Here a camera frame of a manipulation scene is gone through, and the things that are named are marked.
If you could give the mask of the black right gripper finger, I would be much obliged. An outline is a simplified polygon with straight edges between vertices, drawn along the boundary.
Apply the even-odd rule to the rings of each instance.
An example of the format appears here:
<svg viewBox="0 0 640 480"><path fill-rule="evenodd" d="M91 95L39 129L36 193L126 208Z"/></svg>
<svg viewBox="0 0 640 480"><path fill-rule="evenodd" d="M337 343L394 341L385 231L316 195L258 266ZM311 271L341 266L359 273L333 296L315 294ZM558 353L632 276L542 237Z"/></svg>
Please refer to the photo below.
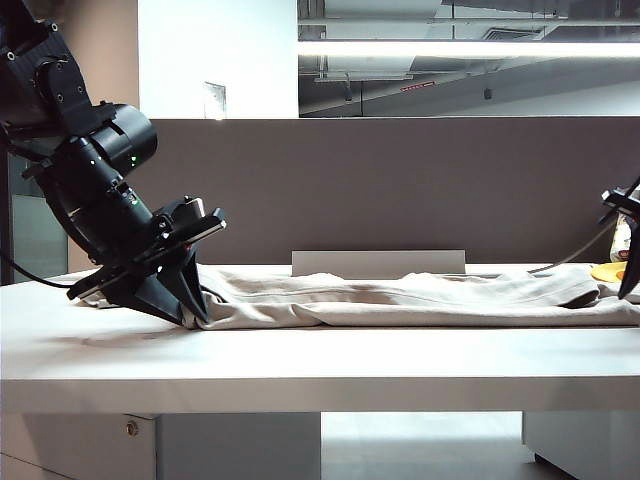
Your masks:
<svg viewBox="0 0 640 480"><path fill-rule="evenodd" d="M618 291L618 298L623 299L639 283L639 252L631 251L629 254L629 259L627 262L627 266L624 271L624 276L621 282L621 286Z"/></svg>

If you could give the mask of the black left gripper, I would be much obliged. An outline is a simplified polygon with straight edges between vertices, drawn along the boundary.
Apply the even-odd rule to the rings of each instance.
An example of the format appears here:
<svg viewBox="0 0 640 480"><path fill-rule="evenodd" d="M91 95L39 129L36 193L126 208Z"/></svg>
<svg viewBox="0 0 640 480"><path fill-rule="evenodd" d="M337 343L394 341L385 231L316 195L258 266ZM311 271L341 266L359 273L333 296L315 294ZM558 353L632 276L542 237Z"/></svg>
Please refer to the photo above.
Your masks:
<svg viewBox="0 0 640 480"><path fill-rule="evenodd" d="M226 227L224 213L201 204L96 204L68 217L71 236L100 269L67 296L102 294L116 306L176 325L208 317L196 265L196 243Z"/></svg>

